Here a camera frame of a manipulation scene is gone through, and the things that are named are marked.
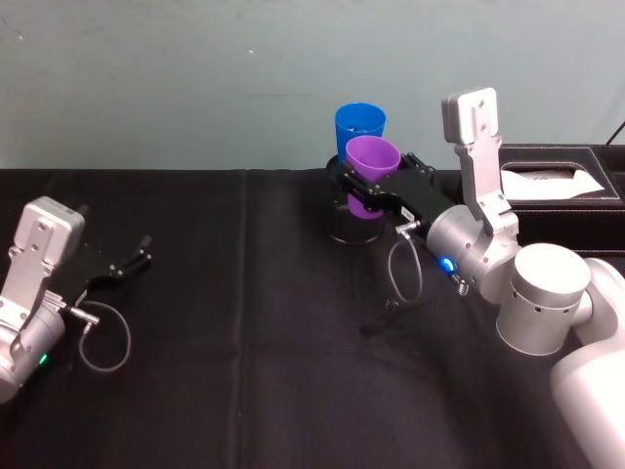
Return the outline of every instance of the black leather tissue box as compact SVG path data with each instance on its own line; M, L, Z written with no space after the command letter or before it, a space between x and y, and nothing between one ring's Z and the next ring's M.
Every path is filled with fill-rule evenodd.
M584 257L625 255L625 201L601 149L586 146L505 145L499 151L502 170L584 170L603 189L568 199L514 200L521 245L553 242Z

